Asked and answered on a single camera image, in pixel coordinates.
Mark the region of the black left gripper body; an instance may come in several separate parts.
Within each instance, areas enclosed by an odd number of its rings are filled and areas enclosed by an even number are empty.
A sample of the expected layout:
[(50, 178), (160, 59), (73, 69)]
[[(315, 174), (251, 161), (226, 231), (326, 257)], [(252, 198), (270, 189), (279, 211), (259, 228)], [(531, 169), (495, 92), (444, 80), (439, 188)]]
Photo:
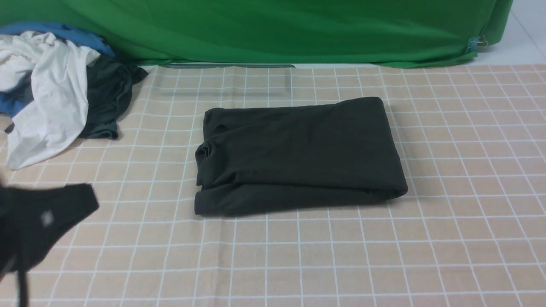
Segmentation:
[(1, 273), (28, 272), (70, 229), (99, 208), (93, 187), (1, 187)]

